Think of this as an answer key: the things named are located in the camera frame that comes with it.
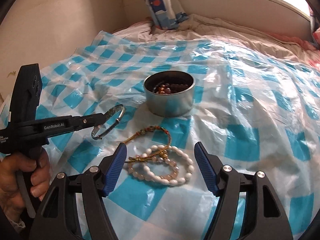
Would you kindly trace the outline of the person's left hand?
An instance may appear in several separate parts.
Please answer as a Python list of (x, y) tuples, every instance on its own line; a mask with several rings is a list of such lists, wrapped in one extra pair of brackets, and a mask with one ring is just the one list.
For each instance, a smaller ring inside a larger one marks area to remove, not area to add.
[(18, 231), (24, 228), (21, 214), (27, 196), (43, 200), (50, 184), (50, 162), (44, 148), (37, 160), (21, 153), (7, 155), (1, 160), (1, 209)]

